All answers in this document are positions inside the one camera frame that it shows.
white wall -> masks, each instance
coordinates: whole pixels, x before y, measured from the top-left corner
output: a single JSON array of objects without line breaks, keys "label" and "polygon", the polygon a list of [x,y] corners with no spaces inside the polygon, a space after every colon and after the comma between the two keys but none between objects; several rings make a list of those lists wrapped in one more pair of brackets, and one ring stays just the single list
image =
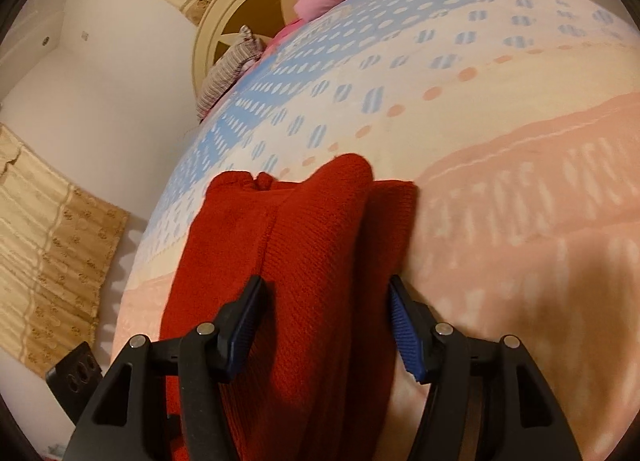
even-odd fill
[{"label": "white wall", "polygon": [[[68,0],[60,46],[2,100],[0,122],[49,165],[132,213],[102,290],[102,365],[146,221],[197,127],[195,31],[163,0]],[[0,392],[37,450],[68,442],[73,426],[44,381],[1,349]]]},{"label": "white wall", "polygon": [[20,10],[0,46],[0,99],[41,58],[57,48],[65,3],[66,0],[27,0]]}]

orange dot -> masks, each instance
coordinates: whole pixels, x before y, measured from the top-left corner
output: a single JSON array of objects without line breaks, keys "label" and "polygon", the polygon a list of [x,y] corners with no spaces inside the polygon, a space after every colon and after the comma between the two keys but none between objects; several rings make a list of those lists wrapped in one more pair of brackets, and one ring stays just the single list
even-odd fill
[{"label": "orange dot", "polygon": [[363,136],[367,136],[367,134],[369,134],[371,131],[371,126],[364,126],[362,128],[358,129],[358,132],[356,133],[356,138],[362,138]]},{"label": "orange dot", "polygon": [[442,94],[442,87],[435,86],[424,92],[422,98],[425,100],[433,100],[434,98],[438,98]]},{"label": "orange dot", "polygon": [[386,116],[388,116],[389,118],[393,118],[394,116],[399,116],[402,113],[404,113],[404,106],[396,104],[389,107],[389,111],[386,112]]},{"label": "orange dot", "polygon": [[467,67],[458,73],[458,80],[466,82],[478,76],[478,70],[475,67]]}]

red sweater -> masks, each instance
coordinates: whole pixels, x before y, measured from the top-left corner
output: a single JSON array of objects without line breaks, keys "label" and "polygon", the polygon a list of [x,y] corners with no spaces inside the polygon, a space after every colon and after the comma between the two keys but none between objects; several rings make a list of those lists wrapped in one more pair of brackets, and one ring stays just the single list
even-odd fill
[{"label": "red sweater", "polygon": [[[302,183],[224,172],[207,190],[180,260],[161,339],[239,297],[252,274],[271,307],[244,372],[221,385],[242,461],[369,461],[386,414],[396,347],[387,282],[401,267],[416,187],[374,182],[339,156]],[[179,412],[177,381],[167,383]],[[187,460],[180,446],[174,460]]]}]

